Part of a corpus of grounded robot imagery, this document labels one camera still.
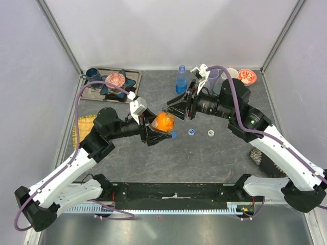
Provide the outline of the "orange drink bottle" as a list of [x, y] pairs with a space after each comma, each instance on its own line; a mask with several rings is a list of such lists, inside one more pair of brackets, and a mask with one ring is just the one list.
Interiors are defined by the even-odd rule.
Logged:
[[169, 133], [173, 130], [175, 125], [176, 117], [167, 112], [159, 113], [153, 122], [151, 122], [151, 126], [157, 130]]

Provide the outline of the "blue water bottle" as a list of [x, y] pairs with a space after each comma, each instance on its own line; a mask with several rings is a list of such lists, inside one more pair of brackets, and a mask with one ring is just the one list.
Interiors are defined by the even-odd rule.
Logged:
[[183, 94], [188, 87], [189, 76], [184, 65], [179, 66], [176, 77], [175, 91], [177, 94]]

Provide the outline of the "Pocari Sweat bottle cap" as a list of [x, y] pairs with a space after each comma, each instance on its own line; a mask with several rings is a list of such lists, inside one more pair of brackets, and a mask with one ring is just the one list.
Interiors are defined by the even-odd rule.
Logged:
[[195, 130], [194, 130], [194, 129], [189, 129], [188, 134], [189, 134], [190, 136], [195, 135]]

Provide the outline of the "clear Pocari Sweat bottle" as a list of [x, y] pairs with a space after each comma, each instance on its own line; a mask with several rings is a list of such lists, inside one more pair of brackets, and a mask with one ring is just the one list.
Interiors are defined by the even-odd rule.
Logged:
[[220, 93], [220, 90], [221, 90], [221, 87], [222, 87], [222, 83], [227, 80], [227, 75], [223, 72], [219, 78], [217, 79], [215, 85], [214, 85], [214, 88], [213, 88], [213, 93], [215, 94], [219, 94]]

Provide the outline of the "green white bottle cap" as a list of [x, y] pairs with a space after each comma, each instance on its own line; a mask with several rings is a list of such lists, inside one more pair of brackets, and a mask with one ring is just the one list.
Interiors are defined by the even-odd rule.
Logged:
[[213, 137], [215, 135], [215, 132], [214, 130], [208, 130], [207, 134], [209, 137]]

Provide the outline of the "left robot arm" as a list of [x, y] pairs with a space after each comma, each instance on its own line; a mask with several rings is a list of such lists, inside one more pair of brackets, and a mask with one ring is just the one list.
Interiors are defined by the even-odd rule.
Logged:
[[68, 159], [37, 184], [16, 189], [18, 215], [23, 214], [30, 228], [39, 232], [75, 205], [89, 200], [108, 200], [113, 196], [114, 186], [103, 174], [94, 175], [72, 189], [67, 187], [114, 150], [114, 139], [139, 135], [143, 143], [152, 146], [172, 137], [170, 132], [175, 119], [166, 112], [155, 115], [146, 109], [137, 119], [121, 120], [113, 108], [103, 108], [93, 120], [90, 133]]

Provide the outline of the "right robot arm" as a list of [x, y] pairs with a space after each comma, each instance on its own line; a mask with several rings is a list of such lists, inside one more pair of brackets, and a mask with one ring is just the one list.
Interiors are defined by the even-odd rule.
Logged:
[[227, 79], [218, 96], [195, 89], [167, 102], [164, 112], [186, 120], [204, 113], [228, 120], [228, 129], [266, 155], [284, 174], [283, 178], [259, 178], [244, 174], [236, 182], [234, 195], [240, 201], [261, 196], [285, 200], [294, 209], [308, 213], [326, 198], [326, 170], [316, 166], [293, 147], [271, 120], [249, 105], [250, 90], [241, 80]]

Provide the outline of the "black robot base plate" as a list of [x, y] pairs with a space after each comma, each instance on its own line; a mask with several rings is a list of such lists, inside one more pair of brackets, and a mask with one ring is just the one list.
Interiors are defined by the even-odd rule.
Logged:
[[228, 203], [260, 203], [239, 184], [116, 182], [96, 201], [113, 203], [116, 209], [224, 208]]

